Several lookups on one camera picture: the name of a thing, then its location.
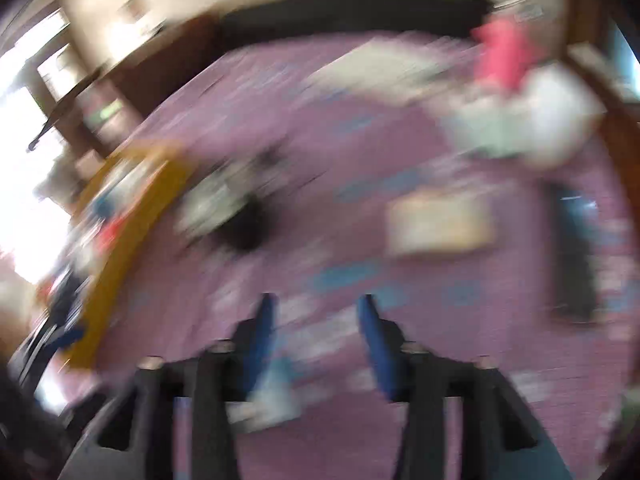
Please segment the black smartphone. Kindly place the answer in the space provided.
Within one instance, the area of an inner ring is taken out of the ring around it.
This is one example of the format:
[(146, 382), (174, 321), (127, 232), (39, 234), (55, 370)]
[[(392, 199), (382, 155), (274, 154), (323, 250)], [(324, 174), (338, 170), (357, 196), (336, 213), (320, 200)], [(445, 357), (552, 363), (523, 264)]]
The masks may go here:
[(594, 238), (598, 205), (559, 181), (544, 182), (551, 226), (553, 312), (574, 324), (593, 324), (599, 309)]

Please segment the pink thermos bottle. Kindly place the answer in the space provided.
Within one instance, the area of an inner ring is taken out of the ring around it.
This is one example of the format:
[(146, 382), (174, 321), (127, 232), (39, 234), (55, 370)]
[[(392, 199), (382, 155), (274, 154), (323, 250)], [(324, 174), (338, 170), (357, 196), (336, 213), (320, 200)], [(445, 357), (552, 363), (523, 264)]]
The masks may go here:
[(475, 81), (504, 96), (520, 91), (528, 71), (544, 54), (521, 6), (493, 10), (483, 25), (472, 30), (472, 37), (480, 44)]

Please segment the black leather sofa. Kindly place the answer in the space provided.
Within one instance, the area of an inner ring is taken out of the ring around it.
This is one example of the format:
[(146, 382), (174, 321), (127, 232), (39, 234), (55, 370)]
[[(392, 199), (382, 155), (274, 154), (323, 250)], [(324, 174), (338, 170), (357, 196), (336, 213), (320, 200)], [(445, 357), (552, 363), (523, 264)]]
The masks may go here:
[(220, 20), (230, 48), (348, 32), (425, 32), (468, 39), (492, 10), (491, 0), (274, 0)]

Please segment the purple floral tablecloth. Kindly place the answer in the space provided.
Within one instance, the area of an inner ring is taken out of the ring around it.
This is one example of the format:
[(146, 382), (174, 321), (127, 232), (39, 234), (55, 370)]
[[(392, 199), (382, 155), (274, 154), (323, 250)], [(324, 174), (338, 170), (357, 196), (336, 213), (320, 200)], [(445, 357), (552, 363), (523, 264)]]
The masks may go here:
[[(273, 357), (290, 374), (298, 419), (244, 434), (247, 479), (386, 479), (402, 409), (385, 402), (357, 327), (370, 292), (406, 334), (460, 360), (495, 358), (525, 396), (568, 469), (593, 471), (628, 377), (639, 325), (636, 241), (605, 148), (590, 141), (555, 179), (596, 204), (601, 323), (552, 318), (550, 233), (541, 176), (515, 160), (455, 153), (422, 105), (388, 106), (309, 87), (308, 76), (358, 36), (261, 44), (225, 55), (145, 119), (135, 141), (199, 162), (280, 143), (282, 185), (267, 243), (237, 256), (188, 247), (168, 212), (120, 292), (94, 368), (111, 382), (145, 356), (172, 361), (226, 336), (263, 292), (280, 300)], [(495, 244), (466, 255), (395, 259), (387, 205), (425, 188), (484, 198)]]

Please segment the small beige tissue pack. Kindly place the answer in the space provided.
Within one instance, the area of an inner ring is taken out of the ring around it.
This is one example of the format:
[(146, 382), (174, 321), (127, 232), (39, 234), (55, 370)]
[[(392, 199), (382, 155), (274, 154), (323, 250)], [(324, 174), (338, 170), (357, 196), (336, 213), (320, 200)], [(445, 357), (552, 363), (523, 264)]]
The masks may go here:
[(420, 188), (390, 202), (385, 229), (386, 250), (393, 257), (467, 254), (497, 238), (486, 200), (440, 188)]

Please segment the yellow cardboard box tray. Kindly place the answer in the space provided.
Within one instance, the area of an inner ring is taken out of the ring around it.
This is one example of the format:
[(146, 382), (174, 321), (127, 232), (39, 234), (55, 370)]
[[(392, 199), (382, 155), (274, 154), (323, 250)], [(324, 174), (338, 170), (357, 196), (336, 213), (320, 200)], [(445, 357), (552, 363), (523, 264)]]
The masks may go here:
[(82, 336), (62, 350), (72, 370), (96, 366), (119, 291), (137, 253), (165, 210), (186, 189), (195, 165), (172, 148), (134, 145), (116, 151), (80, 193), (65, 255), (86, 279)]

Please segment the white paper booklet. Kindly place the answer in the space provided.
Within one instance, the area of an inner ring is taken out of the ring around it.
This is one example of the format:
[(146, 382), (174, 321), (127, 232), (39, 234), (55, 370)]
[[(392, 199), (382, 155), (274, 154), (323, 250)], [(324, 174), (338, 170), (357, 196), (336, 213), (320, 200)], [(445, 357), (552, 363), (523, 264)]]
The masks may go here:
[(477, 48), (448, 38), (429, 44), (374, 38), (310, 74), (306, 84), (391, 106), (418, 104), (464, 81), (476, 55)]

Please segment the white work gloves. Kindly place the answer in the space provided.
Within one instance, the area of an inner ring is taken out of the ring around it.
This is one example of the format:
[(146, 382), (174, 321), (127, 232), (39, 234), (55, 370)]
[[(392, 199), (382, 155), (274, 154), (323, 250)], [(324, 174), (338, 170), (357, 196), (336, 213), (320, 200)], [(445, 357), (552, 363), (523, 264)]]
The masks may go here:
[(452, 147), (487, 159), (525, 152), (530, 131), (528, 105), (495, 93), (449, 92), (438, 111)]

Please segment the white plastic bucket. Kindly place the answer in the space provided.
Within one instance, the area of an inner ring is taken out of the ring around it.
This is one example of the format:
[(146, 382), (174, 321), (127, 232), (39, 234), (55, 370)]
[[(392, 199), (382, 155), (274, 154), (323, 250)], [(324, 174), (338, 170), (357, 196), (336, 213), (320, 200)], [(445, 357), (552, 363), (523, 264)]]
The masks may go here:
[(551, 170), (572, 160), (601, 125), (606, 108), (588, 84), (564, 64), (531, 70), (525, 99), (523, 151), (529, 167)]

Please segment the dark wooden chair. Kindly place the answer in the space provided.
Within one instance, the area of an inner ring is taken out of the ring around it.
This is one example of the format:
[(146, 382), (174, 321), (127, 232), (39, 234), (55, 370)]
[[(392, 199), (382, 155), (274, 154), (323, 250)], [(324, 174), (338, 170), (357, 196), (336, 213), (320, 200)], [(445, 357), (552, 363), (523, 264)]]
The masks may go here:
[(21, 75), (32, 71), (28, 90), (34, 89), (34, 100), (46, 116), (40, 131), (28, 142), (26, 151), (34, 152), (50, 132), (57, 133), (63, 148), (72, 159), (93, 152), (102, 159), (110, 156), (142, 123), (143, 117), (122, 94), (107, 64), (99, 65), (79, 79), (57, 99), (40, 74), (28, 63)]

